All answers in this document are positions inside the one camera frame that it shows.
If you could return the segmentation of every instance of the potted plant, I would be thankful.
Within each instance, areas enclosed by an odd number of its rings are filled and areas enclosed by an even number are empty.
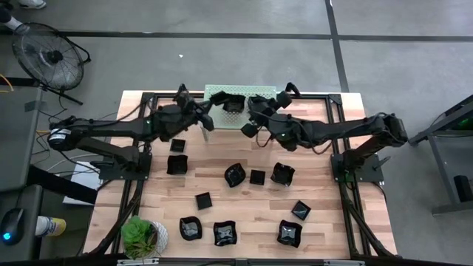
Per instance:
[[[159,222],[138,216],[122,226],[123,249],[130,259],[147,259],[160,256],[168,241],[168,232]]]

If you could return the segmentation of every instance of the gray floor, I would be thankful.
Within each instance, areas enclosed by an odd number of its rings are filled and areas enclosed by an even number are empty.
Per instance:
[[[61,30],[181,33],[330,33],[322,0],[49,0],[41,11],[18,11],[24,21]],[[462,0],[332,0],[340,34],[471,35],[473,4]],[[71,95],[85,102],[64,115],[101,117],[116,112],[126,89],[191,89],[205,84],[257,84],[302,91],[340,92],[331,41],[184,38],[74,38],[92,54],[82,84]],[[24,76],[0,36],[0,72]],[[367,114],[394,112],[409,136],[472,93],[473,43],[341,43],[351,92],[360,92]],[[60,110],[45,95],[49,113]],[[42,117],[38,129],[47,128]],[[473,213],[433,217],[446,204],[427,143],[384,149],[389,215],[400,255],[471,264]],[[51,166],[61,156],[39,163]],[[71,165],[57,170],[69,170]],[[45,197],[44,212],[71,221],[67,234],[45,243],[44,257],[77,252],[90,208],[69,208]]]

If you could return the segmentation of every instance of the wooden table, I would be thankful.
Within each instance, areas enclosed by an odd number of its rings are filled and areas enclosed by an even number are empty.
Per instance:
[[[124,91],[118,117],[135,108],[141,94],[142,91]],[[347,120],[365,116],[360,94],[342,93],[341,97]],[[159,105],[170,103],[170,99],[160,99],[158,102]],[[327,122],[322,100],[293,100],[282,111],[308,120]],[[264,142],[268,133],[260,134],[259,141]],[[340,193],[330,169],[331,149],[320,156],[303,148],[289,152],[277,142],[262,149],[256,144],[255,138],[249,139],[238,130],[223,129],[210,132],[210,140],[206,143],[198,126],[192,126],[178,138],[186,139],[187,174],[168,175],[167,159],[172,154],[169,151],[170,143],[154,141],[152,172],[145,182],[140,205],[142,218],[160,222],[168,229],[169,243],[163,257],[349,258]],[[352,147],[356,148],[367,138],[352,138]],[[131,145],[132,140],[113,138],[112,143],[125,146]],[[322,150],[325,145],[317,147],[317,150]],[[277,162],[296,170],[289,187],[270,180]],[[223,174],[234,163],[242,164],[247,178],[237,187],[229,188]],[[249,183],[251,169],[266,171],[264,186]],[[123,181],[117,180],[98,193],[84,251],[95,248],[117,219],[122,190]],[[382,193],[370,183],[359,184],[359,190],[367,224],[385,247],[396,253]],[[213,207],[198,211],[194,196],[205,192],[210,192]],[[297,200],[312,208],[304,222],[290,212]],[[179,219],[187,216],[200,219],[203,224],[202,239],[188,242],[181,237]],[[299,248],[284,246],[276,241],[282,219],[303,226]],[[236,221],[238,243],[225,247],[214,246],[213,224],[226,220]],[[361,252],[359,230],[354,221],[353,224],[357,247]]]

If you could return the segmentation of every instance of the black fan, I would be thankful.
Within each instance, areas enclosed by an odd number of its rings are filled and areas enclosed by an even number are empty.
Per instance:
[[[44,89],[62,93],[74,89],[84,77],[90,54],[56,29],[39,23],[24,23],[13,33],[13,53],[23,70]],[[87,54],[82,60],[78,49]]]

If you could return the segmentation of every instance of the computer mouse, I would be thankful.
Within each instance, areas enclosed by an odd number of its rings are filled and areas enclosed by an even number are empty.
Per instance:
[[[6,245],[14,245],[23,237],[24,209],[13,208],[3,216],[0,224],[1,240]]]

